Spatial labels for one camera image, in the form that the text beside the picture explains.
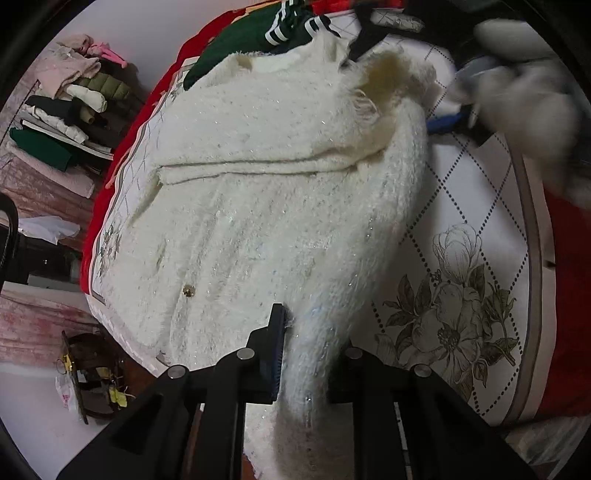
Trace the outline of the grey gloved hand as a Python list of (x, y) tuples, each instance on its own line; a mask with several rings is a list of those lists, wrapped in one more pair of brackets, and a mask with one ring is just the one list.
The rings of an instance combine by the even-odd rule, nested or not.
[(458, 70), (452, 98), (535, 162), (542, 180), (590, 208), (590, 100), (550, 45), (526, 22), (474, 27), (484, 54)]

